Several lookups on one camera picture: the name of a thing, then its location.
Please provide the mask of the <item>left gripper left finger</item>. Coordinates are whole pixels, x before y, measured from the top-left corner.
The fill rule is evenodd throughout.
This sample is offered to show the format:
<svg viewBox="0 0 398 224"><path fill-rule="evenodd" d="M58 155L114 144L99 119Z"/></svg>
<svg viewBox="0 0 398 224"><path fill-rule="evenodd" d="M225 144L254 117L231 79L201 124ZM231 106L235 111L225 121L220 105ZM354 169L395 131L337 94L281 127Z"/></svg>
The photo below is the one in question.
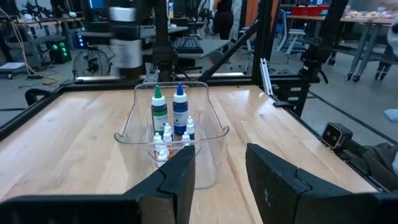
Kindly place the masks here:
<svg viewBox="0 0 398 224"><path fill-rule="evenodd" d="M195 148L123 194L23 195L0 203L0 224L188 224L195 187Z"/></svg>

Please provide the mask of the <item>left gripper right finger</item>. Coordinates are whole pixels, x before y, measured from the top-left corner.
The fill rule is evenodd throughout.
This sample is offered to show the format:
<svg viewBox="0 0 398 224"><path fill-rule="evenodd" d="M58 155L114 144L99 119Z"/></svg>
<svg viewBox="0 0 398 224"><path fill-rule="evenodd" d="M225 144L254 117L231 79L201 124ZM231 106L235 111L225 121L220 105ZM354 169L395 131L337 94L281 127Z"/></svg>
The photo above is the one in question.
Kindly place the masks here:
<svg viewBox="0 0 398 224"><path fill-rule="evenodd" d="M351 193L253 143L246 170L264 224L398 224L398 193Z"/></svg>

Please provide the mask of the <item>small brown bottle orange label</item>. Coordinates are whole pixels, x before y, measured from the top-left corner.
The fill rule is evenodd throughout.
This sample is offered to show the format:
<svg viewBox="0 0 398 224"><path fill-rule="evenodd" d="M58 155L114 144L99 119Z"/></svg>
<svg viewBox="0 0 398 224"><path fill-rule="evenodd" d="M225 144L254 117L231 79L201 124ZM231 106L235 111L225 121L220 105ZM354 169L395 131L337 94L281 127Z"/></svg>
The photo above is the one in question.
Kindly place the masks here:
<svg viewBox="0 0 398 224"><path fill-rule="evenodd" d="M166 146L169 150L171 150L171 148L172 148L172 141L173 141L172 137L173 137L173 134L171 131L169 131L169 130L164 131L163 142L166 143Z"/></svg>

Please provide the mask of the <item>large green dye bottle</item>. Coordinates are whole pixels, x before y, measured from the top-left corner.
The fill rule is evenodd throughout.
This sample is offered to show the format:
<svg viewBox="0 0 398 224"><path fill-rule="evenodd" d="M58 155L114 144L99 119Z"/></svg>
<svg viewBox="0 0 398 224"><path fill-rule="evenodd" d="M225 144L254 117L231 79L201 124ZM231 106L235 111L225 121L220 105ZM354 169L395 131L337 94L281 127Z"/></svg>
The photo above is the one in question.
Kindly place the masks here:
<svg viewBox="0 0 398 224"><path fill-rule="evenodd" d="M161 93L160 87L155 86L154 96L151 101L151 115L154 133L164 135L165 125L168 121L168 109L165 96Z"/></svg>

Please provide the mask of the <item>clear plastic bin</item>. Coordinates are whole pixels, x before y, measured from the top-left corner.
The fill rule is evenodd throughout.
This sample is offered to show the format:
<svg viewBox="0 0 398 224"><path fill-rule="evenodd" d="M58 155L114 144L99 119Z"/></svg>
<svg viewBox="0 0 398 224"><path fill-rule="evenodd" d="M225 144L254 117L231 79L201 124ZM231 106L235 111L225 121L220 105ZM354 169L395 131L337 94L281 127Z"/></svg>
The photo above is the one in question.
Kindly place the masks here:
<svg viewBox="0 0 398 224"><path fill-rule="evenodd" d="M129 185L136 185L156 171L157 155L160 150L168 149L166 143L155 150L154 130L151 115L151 101L155 86L160 87L165 96L168 109L168 121L172 127L173 141L169 150L169 160L185 147L182 136L174 133L173 100L177 91L177 82L145 83L134 89L134 103L122 133L114 138L124 160L129 175ZM225 138L229 127L222 126L210 101L208 85L202 82L181 82L187 95L188 116L194 121L195 139L189 146L194 146L196 155L195 187L204 189L215 185L218 169L223 160Z"/></svg>

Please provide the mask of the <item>black equipment box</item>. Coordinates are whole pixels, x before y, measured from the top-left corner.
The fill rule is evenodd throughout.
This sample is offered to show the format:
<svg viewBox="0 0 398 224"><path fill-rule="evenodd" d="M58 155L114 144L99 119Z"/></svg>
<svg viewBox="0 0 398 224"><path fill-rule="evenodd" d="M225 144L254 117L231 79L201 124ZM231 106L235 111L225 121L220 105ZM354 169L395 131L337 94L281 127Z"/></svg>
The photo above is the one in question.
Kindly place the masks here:
<svg viewBox="0 0 398 224"><path fill-rule="evenodd" d="M283 75L287 81L276 84L274 88L276 97L281 101L281 107L301 117L311 84L320 83L319 75L328 84L322 66L330 53L330 47L330 42L321 37L315 38L300 56L302 68L292 75Z"/></svg>

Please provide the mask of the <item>white metal bar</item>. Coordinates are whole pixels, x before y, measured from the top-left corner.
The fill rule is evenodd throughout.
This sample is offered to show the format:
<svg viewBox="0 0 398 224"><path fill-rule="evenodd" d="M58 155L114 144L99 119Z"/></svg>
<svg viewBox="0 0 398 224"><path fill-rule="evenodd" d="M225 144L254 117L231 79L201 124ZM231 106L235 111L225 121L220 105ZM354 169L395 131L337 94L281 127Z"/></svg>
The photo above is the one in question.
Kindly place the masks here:
<svg viewBox="0 0 398 224"><path fill-rule="evenodd" d="M261 77L262 77L262 82L264 86L264 90L267 95L272 96L273 95L273 89L272 89L272 84L271 84L271 79L269 75L269 70L267 66L267 61L264 58L260 59L259 66L261 69Z"/></svg>

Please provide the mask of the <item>black floor fan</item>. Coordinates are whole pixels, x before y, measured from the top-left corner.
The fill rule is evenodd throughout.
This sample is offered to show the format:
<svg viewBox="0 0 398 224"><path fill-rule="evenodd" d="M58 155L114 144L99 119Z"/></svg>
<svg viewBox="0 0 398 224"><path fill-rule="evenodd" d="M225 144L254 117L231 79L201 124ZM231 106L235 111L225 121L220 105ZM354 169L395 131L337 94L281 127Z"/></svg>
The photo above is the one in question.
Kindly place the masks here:
<svg viewBox="0 0 398 224"><path fill-rule="evenodd" d="M109 76L111 59L100 49L85 49L73 61L73 78Z"/></svg>

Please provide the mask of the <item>black computer keyboard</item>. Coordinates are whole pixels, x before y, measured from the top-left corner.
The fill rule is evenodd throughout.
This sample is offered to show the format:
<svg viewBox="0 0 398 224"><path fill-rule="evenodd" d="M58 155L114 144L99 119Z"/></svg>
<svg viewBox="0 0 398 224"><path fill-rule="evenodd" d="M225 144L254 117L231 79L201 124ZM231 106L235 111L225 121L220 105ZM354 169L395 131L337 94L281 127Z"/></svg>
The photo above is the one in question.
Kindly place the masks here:
<svg viewBox="0 0 398 224"><path fill-rule="evenodd" d="M203 48L196 37L178 37L174 40L174 49L179 54L202 54Z"/></svg>

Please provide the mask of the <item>grey side desk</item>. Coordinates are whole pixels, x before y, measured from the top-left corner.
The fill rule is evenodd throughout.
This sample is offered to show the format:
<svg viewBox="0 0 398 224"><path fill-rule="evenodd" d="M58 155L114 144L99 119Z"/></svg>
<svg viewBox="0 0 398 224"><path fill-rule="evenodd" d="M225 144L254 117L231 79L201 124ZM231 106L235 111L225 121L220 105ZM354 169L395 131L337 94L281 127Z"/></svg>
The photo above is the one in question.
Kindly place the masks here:
<svg viewBox="0 0 398 224"><path fill-rule="evenodd" d="M81 31L77 32L77 35L81 35L83 37L98 37L98 38L105 38L111 39L112 33L110 32L88 32L88 31ZM155 29L154 28L142 28L141 29L141 37L142 38L149 38L155 36ZM226 44L229 43L228 40L218 40L218 39L203 39L199 40L199 43L203 49L203 53L201 54L178 54L179 58L187 58L187 59L202 59L209 54L215 52L216 50L223 48Z"/></svg>

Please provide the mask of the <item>office chair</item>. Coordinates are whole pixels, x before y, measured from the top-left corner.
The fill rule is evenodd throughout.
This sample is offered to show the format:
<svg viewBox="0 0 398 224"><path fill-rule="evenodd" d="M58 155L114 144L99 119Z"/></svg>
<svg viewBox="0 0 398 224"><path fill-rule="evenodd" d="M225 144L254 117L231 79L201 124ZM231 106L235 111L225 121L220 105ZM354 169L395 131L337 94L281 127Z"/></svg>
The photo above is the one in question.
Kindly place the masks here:
<svg viewBox="0 0 398 224"><path fill-rule="evenodd" d="M302 54L306 51L306 47L303 43L299 42L299 39L306 35L302 29L289 29L287 27L287 13L284 10L279 11L279 16L282 19L282 37L276 47L276 50L283 52L286 57L286 63L292 55Z"/></svg>

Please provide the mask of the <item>black computer tower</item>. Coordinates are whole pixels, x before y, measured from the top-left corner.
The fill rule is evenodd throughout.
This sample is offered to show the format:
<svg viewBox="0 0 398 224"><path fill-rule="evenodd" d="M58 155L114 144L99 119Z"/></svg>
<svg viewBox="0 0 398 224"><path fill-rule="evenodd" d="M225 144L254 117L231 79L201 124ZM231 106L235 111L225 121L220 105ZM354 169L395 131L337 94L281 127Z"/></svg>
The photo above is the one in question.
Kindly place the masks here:
<svg viewBox="0 0 398 224"><path fill-rule="evenodd" d="M63 64L72 60L68 44L65 40L46 42L49 56L54 64Z"/></svg>

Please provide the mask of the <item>person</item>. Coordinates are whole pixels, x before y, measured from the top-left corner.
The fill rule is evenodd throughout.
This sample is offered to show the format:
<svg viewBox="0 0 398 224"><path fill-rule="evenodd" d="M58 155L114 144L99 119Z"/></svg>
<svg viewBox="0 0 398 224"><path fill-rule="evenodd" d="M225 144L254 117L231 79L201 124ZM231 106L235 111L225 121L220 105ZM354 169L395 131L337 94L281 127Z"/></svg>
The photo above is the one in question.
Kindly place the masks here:
<svg viewBox="0 0 398 224"><path fill-rule="evenodd" d="M228 40L233 26L232 0L214 0L215 12L213 27L214 33L220 35L221 40Z"/></svg>

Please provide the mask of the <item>red storage bin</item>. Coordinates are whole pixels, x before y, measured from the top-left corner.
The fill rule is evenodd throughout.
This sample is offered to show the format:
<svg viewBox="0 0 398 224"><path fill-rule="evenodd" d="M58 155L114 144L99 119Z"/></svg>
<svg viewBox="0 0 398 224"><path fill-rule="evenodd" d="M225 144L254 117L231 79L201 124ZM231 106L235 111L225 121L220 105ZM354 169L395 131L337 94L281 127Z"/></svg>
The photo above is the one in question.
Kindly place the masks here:
<svg viewBox="0 0 398 224"><path fill-rule="evenodd" d="M294 6L292 8L292 16L318 16L321 12L327 11L329 5L309 5L309 6Z"/></svg>

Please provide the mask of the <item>long work table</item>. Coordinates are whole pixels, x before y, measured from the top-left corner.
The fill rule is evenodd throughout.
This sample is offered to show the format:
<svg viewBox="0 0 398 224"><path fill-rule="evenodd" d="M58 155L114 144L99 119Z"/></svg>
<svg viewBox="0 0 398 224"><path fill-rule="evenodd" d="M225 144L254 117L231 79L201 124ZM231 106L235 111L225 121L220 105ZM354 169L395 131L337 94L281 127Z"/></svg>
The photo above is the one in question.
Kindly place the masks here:
<svg viewBox="0 0 398 224"><path fill-rule="evenodd" d="M376 39L379 31L383 27L390 27L398 14L389 17L342 17L341 22L357 23L365 26L361 38L358 42L358 47L352 50L342 49L340 46L335 49L335 52L352 55L354 57L351 62L349 72L346 74L346 80L352 79L358 82L363 74L368 62L375 62L381 59L381 53L373 51L376 46Z"/></svg>

